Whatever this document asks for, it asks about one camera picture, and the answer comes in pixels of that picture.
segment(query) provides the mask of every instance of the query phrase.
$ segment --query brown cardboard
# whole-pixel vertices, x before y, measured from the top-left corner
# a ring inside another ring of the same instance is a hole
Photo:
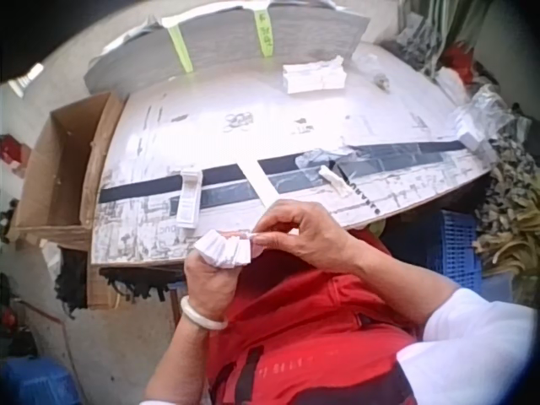
[[[106,93],[51,112],[26,170],[20,232],[89,250],[101,171],[122,109]]]

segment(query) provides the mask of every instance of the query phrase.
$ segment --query concrete floor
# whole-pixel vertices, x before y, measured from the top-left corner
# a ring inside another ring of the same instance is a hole
[[[14,251],[4,246],[0,271],[9,277],[15,294],[51,316],[65,322],[73,365],[88,404],[136,404],[161,355],[174,325],[169,296],[157,295],[124,305],[118,310],[76,310],[70,320],[56,299],[54,282],[41,251]],[[70,365],[62,328],[31,310],[25,318],[35,335],[41,355]]]

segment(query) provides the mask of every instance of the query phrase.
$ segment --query red vest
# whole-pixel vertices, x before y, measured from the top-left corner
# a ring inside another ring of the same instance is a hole
[[[228,318],[210,338],[215,403],[415,403],[396,361],[410,325],[355,276],[266,252],[242,271]]]

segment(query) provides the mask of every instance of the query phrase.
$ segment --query green label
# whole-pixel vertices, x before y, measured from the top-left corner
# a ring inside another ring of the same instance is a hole
[[[172,39],[172,43],[175,46],[176,55],[178,55],[178,59],[180,59],[180,64],[186,73],[193,72],[192,60],[189,58],[189,52],[187,51],[186,43],[184,42],[184,38],[180,32],[180,27],[175,25],[174,27],[170,27],[168,31],[170,38]]]
[[[261,52],[264,57],[273,55],[273,35],[272,21],[267,10],[256,10],[255,12],[256,32],[261,43]]]

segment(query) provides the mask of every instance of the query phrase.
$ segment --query gray cloth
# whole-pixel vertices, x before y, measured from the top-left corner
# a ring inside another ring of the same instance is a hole
[[[286,63],[351,57],[369,19],[331,8],[275,4],[268,8],[273,55]],[[194,72],[262,58],[253,11],[231,8],[179,24]],[[105,54],[84,76],[91,94],[121,97],[185,74],[167,29],[160,28]]]

